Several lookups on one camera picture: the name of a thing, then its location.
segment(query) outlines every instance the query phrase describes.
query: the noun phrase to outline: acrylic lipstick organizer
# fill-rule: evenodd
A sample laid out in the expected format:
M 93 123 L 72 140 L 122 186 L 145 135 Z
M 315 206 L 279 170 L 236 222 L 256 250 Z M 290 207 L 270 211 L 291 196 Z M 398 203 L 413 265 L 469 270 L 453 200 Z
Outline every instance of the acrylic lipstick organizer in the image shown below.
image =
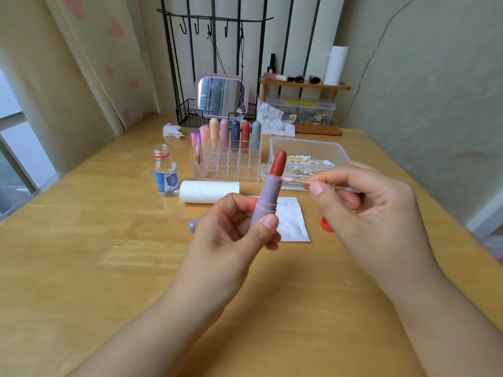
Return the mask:
M 205 180 L 259 182 L 262 140 L 258 149 L 251 147 L 251 141 L 210 139 L 203 145 L 203 161 L 194 164 L 192 159 L 192 176 Z

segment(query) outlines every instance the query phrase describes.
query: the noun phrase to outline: mirror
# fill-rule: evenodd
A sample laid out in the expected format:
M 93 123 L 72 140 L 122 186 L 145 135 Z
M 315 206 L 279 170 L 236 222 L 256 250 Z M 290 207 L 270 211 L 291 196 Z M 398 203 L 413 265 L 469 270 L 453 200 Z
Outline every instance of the mirror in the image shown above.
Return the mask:
M 196 108 L 203 110 L 204 118 L 228 119 L 229 113 L 242 113 L 248 105 L 248 83 L 244 79 L 241 83 L 238 75 L 201 74 L 195 94 Z

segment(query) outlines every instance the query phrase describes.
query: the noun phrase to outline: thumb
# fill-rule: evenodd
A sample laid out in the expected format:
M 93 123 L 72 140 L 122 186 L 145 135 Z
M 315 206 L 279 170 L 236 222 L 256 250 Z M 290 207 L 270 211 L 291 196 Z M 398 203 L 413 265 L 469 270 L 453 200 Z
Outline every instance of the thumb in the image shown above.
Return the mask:
M 280 220 L 275 214 L 268 214 L 258 220 L 242 239 L 236 241 L 249 263 L 255 259 L 260 249 L 271 239 L 279 223 Z
M 337 193 L 321 181 L 313 181 L 309 191 L 318 209 L 323 213 L 330 227 L 337 233 L 353 232 L 359 224 L 354 215 L 342 202 Z

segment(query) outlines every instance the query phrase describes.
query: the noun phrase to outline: forearm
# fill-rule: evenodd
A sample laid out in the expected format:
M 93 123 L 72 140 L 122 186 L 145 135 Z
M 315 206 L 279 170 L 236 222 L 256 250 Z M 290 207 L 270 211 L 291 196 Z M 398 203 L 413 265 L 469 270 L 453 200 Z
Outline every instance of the forearm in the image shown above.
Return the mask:
M 197 310 L 162 296 L 79 365 L 70 376 L 171 376 L 209 327 Z
M 501 375 L 502 333 L 446 277 L 393 303 L 428 376 Z

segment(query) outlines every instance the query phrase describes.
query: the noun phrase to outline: paper towel roll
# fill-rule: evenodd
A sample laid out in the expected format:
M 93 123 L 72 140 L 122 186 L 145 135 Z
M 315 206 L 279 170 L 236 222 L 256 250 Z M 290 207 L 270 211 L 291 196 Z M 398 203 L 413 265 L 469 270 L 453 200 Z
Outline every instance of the paper towel roll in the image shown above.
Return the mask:
M 215 203 L 229 193 L 239 193 L 238 182 L 183 181 L 180 185 L 180 201 Z
M 325 79 L 323 80 L 324 84 L 334 86 L 340 84 L 348 53 L 349 48 L 346 46 L 332 46 L 329 64 L 326 67 Z

